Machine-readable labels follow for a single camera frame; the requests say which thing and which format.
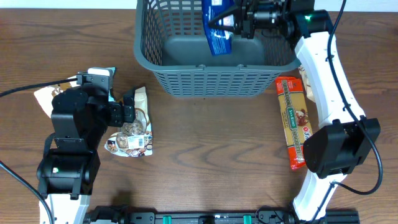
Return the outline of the orange spaghetti packet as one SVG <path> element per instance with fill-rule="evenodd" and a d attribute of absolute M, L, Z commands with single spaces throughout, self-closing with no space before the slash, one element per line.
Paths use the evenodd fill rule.
<path fill-rule="evenodd" d="M 313 134 L 302 81 L 295 77 L 278 77 L 275 85 L 290 168 L 297 170 L 305 166 L 303 144 Z"/>

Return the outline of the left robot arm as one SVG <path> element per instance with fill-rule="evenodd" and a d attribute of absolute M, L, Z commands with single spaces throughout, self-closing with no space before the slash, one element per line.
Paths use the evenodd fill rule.
<path fill-rule="evenodd" d="M 83 223 L 100 168 L 98 146 L 107 128 L 132 123 L 134 95 L 110 99 L 115 69 L 89 68 L 76 86 L 51 101 L 54 133 L 37 168 L 41 223 Z"/>

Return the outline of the blue tissue multipack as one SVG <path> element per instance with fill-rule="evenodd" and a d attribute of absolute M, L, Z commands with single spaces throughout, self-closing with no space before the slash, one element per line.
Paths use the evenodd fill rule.
<path fill-rule="evenodd" d="M 233 5 L 233 0 L 201 1 L 203 28 L 212 56 L 226 55 L 232 52 L 233 33 L 227 30 L 211 28 L 209 22 Z"/>

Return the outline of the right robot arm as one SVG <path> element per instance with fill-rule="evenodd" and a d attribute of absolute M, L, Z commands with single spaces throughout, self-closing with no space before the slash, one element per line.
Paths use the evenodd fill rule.
<path fill-rule="evenodd" d="M 356 223 L 351 211 L 327 211 L 337 187 L 376 152 L 381 127 L 369 119 L 349 87 L 336 49 L 337 22 L 313 1 L 203 1 L 203 25 L 212 54 L 234 35 L 251 39 L 258 29 L 279 30 L 307 73 L 318 111 L 319 129 L 299 146 L 307 174 L 290 210 L 258 210 L 260 223 Z"/>

